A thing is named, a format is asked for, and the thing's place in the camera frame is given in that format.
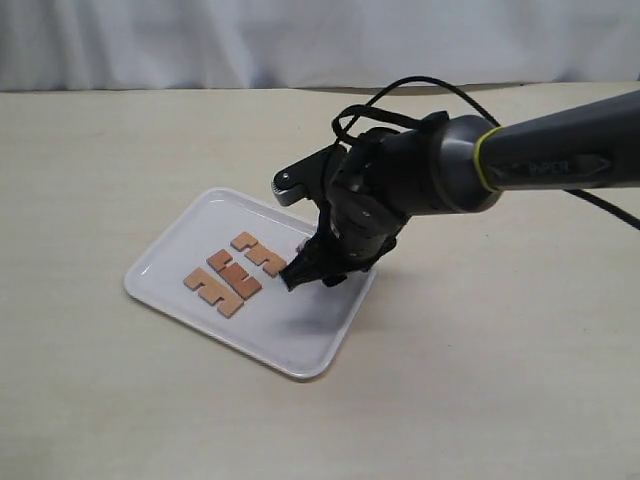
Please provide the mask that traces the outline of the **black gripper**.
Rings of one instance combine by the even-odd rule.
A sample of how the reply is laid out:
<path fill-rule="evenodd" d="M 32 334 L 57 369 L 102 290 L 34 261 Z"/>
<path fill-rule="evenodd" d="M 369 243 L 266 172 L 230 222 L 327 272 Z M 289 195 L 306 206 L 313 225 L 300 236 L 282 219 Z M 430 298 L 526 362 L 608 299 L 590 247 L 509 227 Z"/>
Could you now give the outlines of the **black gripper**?
<path fill-rule="evenodd" d="M 308 239 L 279 273 L 289 292 L 320 280 L 368 271 L 393 250 L 409 214 L 393 203 L 413 131 L 374 127 L 354 145 L 329 146 L 321 173 L 320 240 Z"/>

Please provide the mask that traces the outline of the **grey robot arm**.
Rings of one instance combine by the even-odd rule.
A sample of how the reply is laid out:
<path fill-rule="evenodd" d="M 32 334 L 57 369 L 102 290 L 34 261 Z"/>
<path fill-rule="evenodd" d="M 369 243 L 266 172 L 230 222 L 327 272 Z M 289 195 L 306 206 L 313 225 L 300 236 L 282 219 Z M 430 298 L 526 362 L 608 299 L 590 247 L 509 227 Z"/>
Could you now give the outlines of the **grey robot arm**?
<path fill-rule="evenodd" d="M 639 184 L 639 95 L 629 92 L 516 125 L 440 111 L 414 119 L 367 104 L 343 111 L 375 125 L 278 172 L 284 206 L 313 201 L 315 234 L 282 270 L 288 288 L 335 286 L 370 270 L 416 216 L 472 214 L 506 191 L 635 188 Z"/>

